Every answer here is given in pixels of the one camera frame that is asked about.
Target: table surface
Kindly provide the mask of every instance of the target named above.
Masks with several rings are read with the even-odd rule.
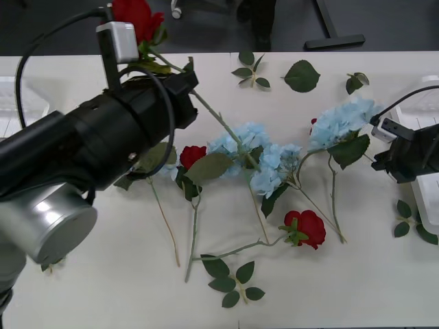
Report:
[[[177,65],[187,56],[168,55]],[[371,86],[361,90],[384,105],[415,79],[437,74],[438,54],[421,53],[267,53],[259,73],[272,88],[242,87],[230,74],[236,53],[193,54],[198,92],[230,125],[263,123],[275,143],[306,145],[309,122],[322,111],[348,100],[346,74],[364,72]],[[322,76],[310,93],[292,91],[281,76],[306,59]],[[0,75],[14,75],[18,58],[0,58]],[[96,96],[105,87],[100,57],[32,58],[25,77],[62,112]],[[179,150],[205,145],[223,129],[198,103],[196,122],[176,134]],[[382,150],[372,141],[368,154]],[[266,295],[226,310],[222,293],[201,263],[184,283],[191,241],[192,209],[170,180],[156,189],[176,234],[182,267],[177,268],[171,239],[151,188],[138,182],[128,191],[110,187],[98,193],[98,222],[60,271],[48,276],[28,262],[5,314],[6,328],[317,328],[348,326],[435,326],[439,323],[439,250],[415,232],[394,239],[395,204],[414,206],[409,185],[398,186],[374,172],[362,158],[337,176],[337,210],[348,244],[327,228],[327,239],[314,251],[284,243],[255,247],[226,259],[232,270],[255,260],[251,285]],[[331,174],[327,156],[310,158],[304,189],[329,214]],[[261,235],[244,179],[207,184],[200,206],[197,254],[218,254]],[[289,210],[312,209],[291,190],[267,220],[273,241]]]

